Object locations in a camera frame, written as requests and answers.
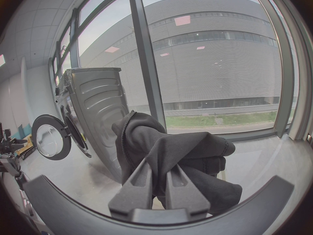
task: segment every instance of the washing machine side panel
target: washing machine side panel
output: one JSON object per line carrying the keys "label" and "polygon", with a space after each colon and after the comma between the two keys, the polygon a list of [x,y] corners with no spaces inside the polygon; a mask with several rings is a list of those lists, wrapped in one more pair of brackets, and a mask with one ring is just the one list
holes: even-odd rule
{"label": "washing machine side panel", "polygon": [[78,118],[86,124],[86,136],[105,166],[120,181],[121,168],[117,160],[112,124],[125,115],[128,108],[118,71],[93,70],[73,73]]}

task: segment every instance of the washing machine drum opening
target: washing machine drum opening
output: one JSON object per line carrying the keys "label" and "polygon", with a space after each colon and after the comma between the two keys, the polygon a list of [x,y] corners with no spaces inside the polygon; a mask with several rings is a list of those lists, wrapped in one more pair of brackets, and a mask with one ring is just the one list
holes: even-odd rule
{"label": "washing machine drum opening", "polygon": [[83,137],[78,132],[78,130],[75,127],[72,119],[69,118],[68,116],[65,116],[65,124],[68,126],[69,131],[71,132],[74,141],[76,141],[75,143],[77,145],[79,145],[82,149],[86,149],[86,145],[85,145],[85,142],[83,140]]}

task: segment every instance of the white wall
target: white wall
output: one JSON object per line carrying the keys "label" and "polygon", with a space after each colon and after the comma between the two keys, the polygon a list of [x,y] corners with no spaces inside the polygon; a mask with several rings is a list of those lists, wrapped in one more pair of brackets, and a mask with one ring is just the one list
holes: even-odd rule
{"label": "white wall", "polygon": [[3,129],[11,129],[11,134],[18,132],[18,127],[29,124],[25,98],[18,73],[0,84],[0,122]]}
{"label": "white wall", "polygon": [[50,87],[48,65],[27,70],[27,89],[34,119],[42,114],[58,117]]}

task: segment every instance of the teal cushion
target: teal cushion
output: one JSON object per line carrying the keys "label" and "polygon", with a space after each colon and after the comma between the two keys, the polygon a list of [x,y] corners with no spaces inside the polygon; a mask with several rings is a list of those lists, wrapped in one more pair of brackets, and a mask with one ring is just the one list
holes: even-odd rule
{"label": "teal cushion", "polygon": [[30,127],[29,124],[26,127],[24,127],[23,130],[26,137],[32,133],[32,128]]}
{"label": "teal cushion", "polygon": [[11,138],[21,139],[21,136],[19,135],[19,132],[16,132],[14,135],[11,135]]}

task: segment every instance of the grass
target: grass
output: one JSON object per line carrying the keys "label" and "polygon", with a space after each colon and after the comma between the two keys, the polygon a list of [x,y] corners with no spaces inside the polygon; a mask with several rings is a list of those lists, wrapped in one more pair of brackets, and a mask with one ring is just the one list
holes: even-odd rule
{"label": "grass", "polygon": [[211,116],[172,116],[165,117],[167,127],[194,127],[194,126],[217,126],[215,118],[222,118],[223,125],[247,124],[275,121],[277,111],[255,112],[232,115],[211,115]]}

